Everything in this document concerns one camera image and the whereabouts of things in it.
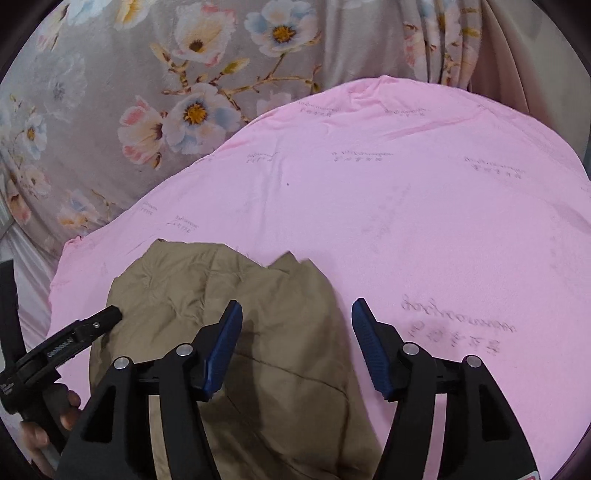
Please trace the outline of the person's left hand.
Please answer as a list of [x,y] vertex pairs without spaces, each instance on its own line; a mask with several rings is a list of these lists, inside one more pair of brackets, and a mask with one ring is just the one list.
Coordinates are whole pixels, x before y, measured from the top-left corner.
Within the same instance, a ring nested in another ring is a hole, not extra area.
[[[67,406],[60,409],[62,427],[71,431],[81,415],[81,399],[79,395],[60,384],[59,395],[67,399]],[[20,423],[24,445],[31,456],[32,463],[45,476],[54,479],[56,470],[46,458],[44,452],[51,447],[47,433],[36,423],[22,421]]]

